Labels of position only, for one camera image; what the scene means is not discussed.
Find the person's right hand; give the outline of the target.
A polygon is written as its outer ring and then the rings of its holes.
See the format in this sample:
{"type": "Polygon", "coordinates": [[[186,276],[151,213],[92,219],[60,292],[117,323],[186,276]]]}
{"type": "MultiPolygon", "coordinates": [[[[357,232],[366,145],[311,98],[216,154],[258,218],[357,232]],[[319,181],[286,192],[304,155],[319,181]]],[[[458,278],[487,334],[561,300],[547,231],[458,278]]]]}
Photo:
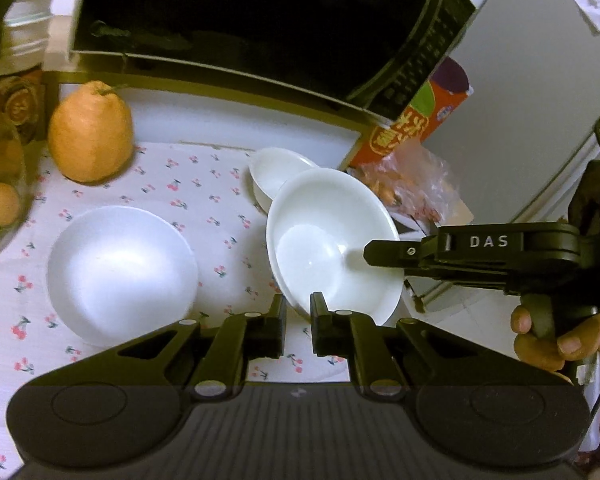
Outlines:
{"type": "Polygon", "coordinates": [[[523,306],[513,310],[510,327],[516,334],[516,356],[541,370],[557,373],[567,362],[580,361],[595,353],[600,355],[600,314],[588,318],[556,341],[532,335],[531,314],[523,306]]]}

